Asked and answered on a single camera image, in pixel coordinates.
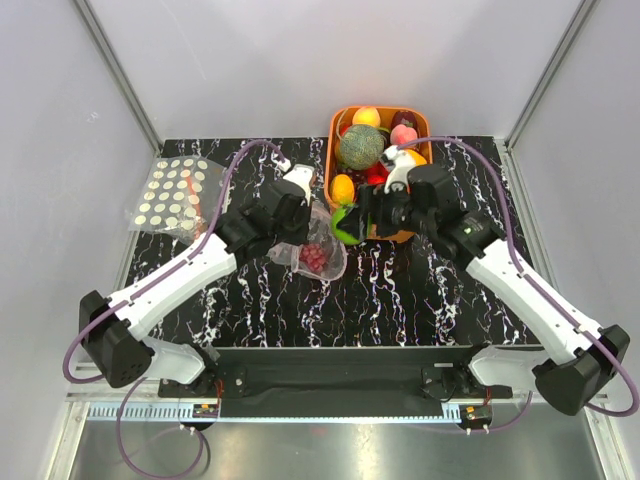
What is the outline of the green striped ball fruit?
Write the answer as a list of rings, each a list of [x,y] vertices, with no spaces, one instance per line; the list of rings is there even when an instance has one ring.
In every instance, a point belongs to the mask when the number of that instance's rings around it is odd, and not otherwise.
[[[341,222],[351,212],[352,206],[341,206],[337,208],[331,215],[331,231],[334,237],[346,246],[359,245],[362,240],[357,234],[353,234],[348,230],[348,225],[341,225]]]

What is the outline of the pink dotted zip bag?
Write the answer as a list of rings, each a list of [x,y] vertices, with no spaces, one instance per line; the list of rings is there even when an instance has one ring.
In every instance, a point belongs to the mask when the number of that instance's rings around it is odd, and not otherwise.
[[[346,270],[347,252],[332,233],[331,219],[323,206],[314,203],[307,243],[298,246],[279,243],[269,250],[268,258],[294,274],[320,281],[338,280]]]

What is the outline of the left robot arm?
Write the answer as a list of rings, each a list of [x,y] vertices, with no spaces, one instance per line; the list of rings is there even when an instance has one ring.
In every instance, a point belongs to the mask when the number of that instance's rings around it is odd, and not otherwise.
[[[311,182],[286,176],[265,185],[258,198],[222,214],[213,231],[147,277],[104,298],[81,301],[82,346],[113,388],[143,377],[182,384],[196,396],[215,386],[206,354],[188,344],[150,337],[155,326],[210,283],[262,257],[280,242],[306,241]]]

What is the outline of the pink peach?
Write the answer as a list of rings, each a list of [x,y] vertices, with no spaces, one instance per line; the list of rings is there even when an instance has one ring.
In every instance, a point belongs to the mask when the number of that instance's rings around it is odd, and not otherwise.
[[[396,125],[390,133],[390,142],[392,145],[403,145],[417,138],[418,133],[416,129],[404,124]]]

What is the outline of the purple grape bunch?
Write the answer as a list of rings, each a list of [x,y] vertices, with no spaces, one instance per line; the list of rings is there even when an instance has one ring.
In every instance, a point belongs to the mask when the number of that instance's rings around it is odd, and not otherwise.
[[[328,263],[326,252],[320,244],[304,245],[299,253],[299,261],[314,274],[323,272]]]

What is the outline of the yellow green mango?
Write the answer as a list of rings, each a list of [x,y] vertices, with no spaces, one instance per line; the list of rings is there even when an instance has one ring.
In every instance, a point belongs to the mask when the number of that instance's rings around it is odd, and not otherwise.
[[[336,175],[329,186],[329,196],[336,205],[349,205],[355,199],[355,185],[346,174]]]

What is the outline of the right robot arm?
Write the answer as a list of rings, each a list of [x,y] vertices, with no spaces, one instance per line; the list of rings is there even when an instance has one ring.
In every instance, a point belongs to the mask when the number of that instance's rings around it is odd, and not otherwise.
[[[622,361],[630,337],[618,325],[604,328],[554,290],[516,251],[513,240],[481,211],[461,208],[453,181],[437,165],[404,167],[385,186],[362,186],[359,221],[383,233],[406,230],[483,284],[527,326],[536,350],[496,345],[473,348],[454,371],[466,396],[505,386],[540,394],[557,411],[575,415],[615,377],[631,393],[629,416],[639,391]]]

